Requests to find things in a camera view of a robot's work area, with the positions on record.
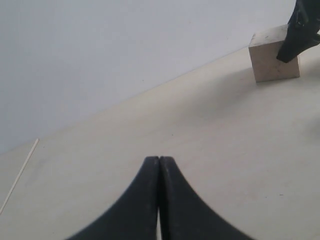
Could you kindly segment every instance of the thin white stick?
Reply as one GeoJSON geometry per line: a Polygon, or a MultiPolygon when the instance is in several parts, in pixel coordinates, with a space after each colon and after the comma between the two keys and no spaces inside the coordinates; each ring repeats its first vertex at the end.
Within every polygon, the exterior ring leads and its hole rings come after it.
{"type": "Polygon", "coordinates": [[[28,163],[28,161],[29,161],[32,153],[34,152],[34,150],[35,150],[38,142],[39,142],[39,138],[37,138],[37,139],[35,140],[35,142],[34,142],[32,148],[31,148],[28,156],[26,157],[26,159],[25,159],[25,161],[24,161],[24,163],[23,163],[23,165],[22,165],[22,167],[21,167],[21,169],[20,169],[20,172],[18,173],[18,176],[16,176],[15,181],[14,181],[14,183],[13,183],[13,185],[12,185],[12,187],[11,187],[9,193],[8,193],[8,195],[6,196],[6,198],[5,198],[5,200],[4,200],[4,203],[2,204],[2,206],[1,206],[1,208],[0,208],[0,215],[2,214],[2,212],[3,212],[3,210],[4,210],[4,208],[5,208],[6,204],[7,204],[7,202],[8,202],[8,200],[9,200],[12,192],[14,191],[15,186],[17,185],[17,183],[18,183],[18,181],[19,181],[19,178],[21,177],[22,172],[25,170],[25,167],[26,167],[26,165],[27,165],[27,163],[28,163]]]}

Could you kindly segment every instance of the floor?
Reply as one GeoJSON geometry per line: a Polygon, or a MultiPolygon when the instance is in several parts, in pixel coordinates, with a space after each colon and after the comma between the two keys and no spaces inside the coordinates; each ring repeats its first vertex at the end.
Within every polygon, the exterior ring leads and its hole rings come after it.
{"type": "MultiPolygon", "coordinates": [[[[300,64],[300,78],[256,84],[242,49],[40,139],[0,239],[67,238],[154,155],[173,156],[202,199],[253,238],[320,239],[320,47],[300,64]]],[[[0,200],[31,145],[1,156],[0,200]]]]}

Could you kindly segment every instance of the beige cube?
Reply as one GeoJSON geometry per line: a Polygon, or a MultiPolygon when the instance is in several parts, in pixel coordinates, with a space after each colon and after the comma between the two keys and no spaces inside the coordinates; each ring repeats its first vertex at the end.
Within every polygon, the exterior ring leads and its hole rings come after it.
{"type": "Polygon", "coordinates": [[[288,25],[282,25],[253,35],[249,53],[256,82],[300,77],[298,57],[288,63],[277,59],[287,29],[288,25]]]}

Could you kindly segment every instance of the wooden block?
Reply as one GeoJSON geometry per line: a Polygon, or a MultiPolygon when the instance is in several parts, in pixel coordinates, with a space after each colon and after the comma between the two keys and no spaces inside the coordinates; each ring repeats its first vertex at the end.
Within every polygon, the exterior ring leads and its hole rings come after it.
{"type": "Polygon", "coordinates": [[[277,59],[288,25],[255,33],[249,45],[249,53],[256,82],[300,77],[298,57],[284,63],[277,59]]]}

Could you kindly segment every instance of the white wall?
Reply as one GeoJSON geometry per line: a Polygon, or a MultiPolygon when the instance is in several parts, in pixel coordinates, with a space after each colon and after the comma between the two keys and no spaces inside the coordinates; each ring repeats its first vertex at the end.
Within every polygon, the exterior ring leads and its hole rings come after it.
{"type": "Polygon", "coordinates": [[[0,0],[0,153],[245,47],[294,3],[0,0]]]}

